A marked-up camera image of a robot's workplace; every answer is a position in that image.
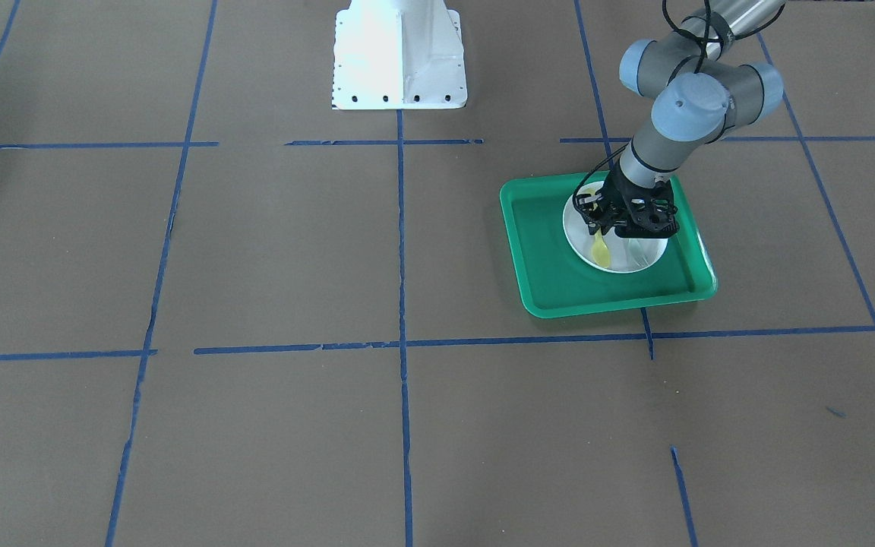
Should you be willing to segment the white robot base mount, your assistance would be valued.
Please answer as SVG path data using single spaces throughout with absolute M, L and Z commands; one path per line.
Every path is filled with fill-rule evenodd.
M 462 109 L 462 21 L 444 1 L 352 1 L 334 20 L 331 107 Z

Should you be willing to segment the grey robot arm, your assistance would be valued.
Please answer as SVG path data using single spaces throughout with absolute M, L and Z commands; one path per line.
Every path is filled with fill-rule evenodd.
M 678 231 L 671 176 L 703 145 L 756 124 L 782 102 L 773 65 L 725 65 L 736 42 L 781 17 L 782 1 L 705 1 L 681 21 L 661 13 L 671 32 L 635 42 L 621 58 L 619 79 L 652 101 L 649 118 L 608 160 L 593 196 L 577 189 L 570 203 L 591 236 L 669 239 Z

